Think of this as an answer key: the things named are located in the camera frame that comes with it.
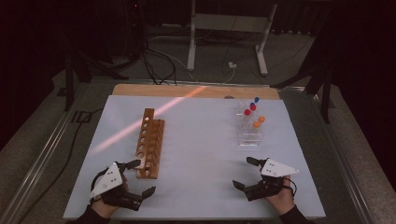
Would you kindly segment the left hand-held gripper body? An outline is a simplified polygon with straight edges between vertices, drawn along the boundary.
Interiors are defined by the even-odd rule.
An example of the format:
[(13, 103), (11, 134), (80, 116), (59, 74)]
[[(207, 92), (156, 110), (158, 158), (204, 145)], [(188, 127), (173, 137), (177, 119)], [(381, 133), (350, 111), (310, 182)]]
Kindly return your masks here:
[(143, 202), (142, 196), (133, 194), (124, 188), (122, 177), (126, 169), (121, 170), (121, 165), (122, 163), (115, 161), (94, 178), (89, 195), (90, 202), (93, 203), (95, 197), (101, 196), (104, 203), (108, 205), (138, 211)]

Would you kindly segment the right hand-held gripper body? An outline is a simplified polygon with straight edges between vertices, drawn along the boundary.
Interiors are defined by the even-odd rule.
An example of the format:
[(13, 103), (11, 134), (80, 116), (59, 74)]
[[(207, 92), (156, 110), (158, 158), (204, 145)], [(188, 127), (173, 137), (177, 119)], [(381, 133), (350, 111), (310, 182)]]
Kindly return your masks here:
[(263, 167), (259, 167), (262, 180), (256, 185), (246, 187), (244, 193), (251, 202), (265, 197), (277, 195), (283, 187), (283, 178), (286, 175), (298, 174), (297, 168), (284, 163), (266, 159)]

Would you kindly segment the clear plastic test tube rack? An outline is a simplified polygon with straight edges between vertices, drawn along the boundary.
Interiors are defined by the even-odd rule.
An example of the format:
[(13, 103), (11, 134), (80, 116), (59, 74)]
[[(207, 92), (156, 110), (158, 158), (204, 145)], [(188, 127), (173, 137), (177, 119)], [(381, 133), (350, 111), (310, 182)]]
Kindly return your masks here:
[[(262, 133), (259, 139), (255, 139), (252, 136), (253, 131), (253, 123), (250, 122), (248, 127), (243, 128), (243, 119), (244, 119), (244, 111), (245, 109), (249, 109), (250, 104), (253, 102), (242, 102), (238, 105), (235, 113), (236, 117), (236, 127), (237, 127), (237, 135), (238, 135), (238, 144), (240, 146), (257, 146), (262, 140)], [(256, 120), (258, 120), (259, 116), (262, 114), (259, 112), (256, 115)]]

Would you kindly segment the wooden test tube rack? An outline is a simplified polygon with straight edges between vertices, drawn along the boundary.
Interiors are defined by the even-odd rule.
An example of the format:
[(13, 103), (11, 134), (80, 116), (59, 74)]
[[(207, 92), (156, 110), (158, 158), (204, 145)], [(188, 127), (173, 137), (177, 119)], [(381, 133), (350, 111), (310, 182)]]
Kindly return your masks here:
[(135, 150), (135, 158), (141, 161), (135, 168), (140, 179), (157, 179), (159, 174), (165, 121), (155, 119), (154, 112), (145, 109)]

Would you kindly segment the person's left hand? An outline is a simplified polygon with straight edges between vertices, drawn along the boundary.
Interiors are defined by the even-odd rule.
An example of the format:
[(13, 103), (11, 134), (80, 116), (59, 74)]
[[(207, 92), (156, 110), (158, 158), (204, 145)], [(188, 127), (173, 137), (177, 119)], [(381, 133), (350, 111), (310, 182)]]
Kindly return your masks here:
[(91, 209), (103, 218), (111, 218), (113, 214), (119, 209), (118, 206), (108, 205), (104, 203), (101, 196), (94, 198), (91, 204)]

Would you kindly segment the person's right hand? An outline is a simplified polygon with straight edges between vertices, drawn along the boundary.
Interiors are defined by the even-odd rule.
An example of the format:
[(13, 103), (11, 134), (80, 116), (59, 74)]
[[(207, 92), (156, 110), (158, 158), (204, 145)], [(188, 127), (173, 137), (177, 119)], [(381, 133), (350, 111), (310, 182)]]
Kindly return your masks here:
[(266, 197), (265, 200), (280, 216), (288, 213), (289, 210), (295, 206), (292, 189), (290, 187), (290, 176), (286, 175), (283, 178), (283, 187), (277, 195)]

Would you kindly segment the white table board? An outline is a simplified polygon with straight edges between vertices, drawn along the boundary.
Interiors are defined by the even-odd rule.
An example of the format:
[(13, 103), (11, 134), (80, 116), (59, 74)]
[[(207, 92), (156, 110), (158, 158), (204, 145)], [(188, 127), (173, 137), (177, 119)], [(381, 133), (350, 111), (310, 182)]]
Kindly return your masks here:
[(112, 162), (134, 157), (145, 109), (164, 120), (159, 176), (138, 179), (127, 172), (132, 192), (154, 187), (155, 193), (136, 212), (118, 210), (116, 219), (204, 220), (265, 219), (275, 217), (265, 200), (248, 201), (233, 186), (251, 186), (260, 180), (258, 167), (246, 159), (270, 158), (297, 169), (292, 180), (294, 197), (307, 217), (324, 217), (317, 188), (299, 145), (290, 116), (281, 100), (260, 100), (265, 116), (262, 138), (255, 147), (242, 147), (237, 137), (237, 116), (242, 101), (214, 98), (144, 96), (108, 97), (102, 117), (78, 174), (64, 217), (79, 217), (85, 210), (93, 178)]

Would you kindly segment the black metal stand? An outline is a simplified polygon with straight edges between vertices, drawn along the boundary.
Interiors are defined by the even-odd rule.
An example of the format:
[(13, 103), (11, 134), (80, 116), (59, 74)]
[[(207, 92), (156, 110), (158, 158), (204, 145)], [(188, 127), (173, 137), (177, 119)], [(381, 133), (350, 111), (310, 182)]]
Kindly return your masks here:
[(323, 33), (315, 37), (314, 42), (296, 75), (276, 84), (271, 88), (284, 89), (295, 82), (310, 77), (304, 87), (307, 94), (317, 94), (321, 92), (320, 115), (326, 123), (330, 122), (330, 92), (332, 85), (332, 70), (330, 69), (332, 48), (328, 46), (329, 41)]
[(94, 68), (105, 73), (106, 75), (115, 79), (124, 80), (126, 77), (119, 75), (112, 69), (97, 62), (81, 49), (71, 48), (64, 52), (64, 71), (65, 71), (65, 111), (68, 111), (75, 101), (74, 75), (77, 75), (82, 82), (90, 82), (92, 75), (88, 66), (92, 65)]

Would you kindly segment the white metal stand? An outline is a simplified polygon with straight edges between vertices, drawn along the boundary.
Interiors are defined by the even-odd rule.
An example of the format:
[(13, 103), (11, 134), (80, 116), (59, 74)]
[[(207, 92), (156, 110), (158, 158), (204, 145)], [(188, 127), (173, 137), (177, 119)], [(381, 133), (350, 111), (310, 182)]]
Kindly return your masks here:
[(271, 30), (276, 9), (277, 4), (271, 3), (269, 12), (264, 17), (205, 14), (198, 13), (196, 11), (196, 0), (191, 0), (191, 32), (187, 70), (194, 70), (196, 51), (195, 31), (197, 29), (235, 31), (262, 34), (262, 42), (255, 46), (255, 53), (260, 74), (266, 76), (268, 74), (268, 68), (264, 59), (263, 50)]

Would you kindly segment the aluminium frame rail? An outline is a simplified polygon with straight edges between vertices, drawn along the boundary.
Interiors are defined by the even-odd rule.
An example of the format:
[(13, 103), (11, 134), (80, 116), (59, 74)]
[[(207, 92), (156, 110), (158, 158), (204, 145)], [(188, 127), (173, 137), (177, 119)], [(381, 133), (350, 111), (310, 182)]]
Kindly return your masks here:
[(320, 102), (301, 88), (279, 92), (313, 176), (325, 217), (317, 224), (375, 224), (332, 126), (320, 114)]
[(0, 224), (16, 224), (45, 170), (72, 111), (51, 94), (0, 151)]

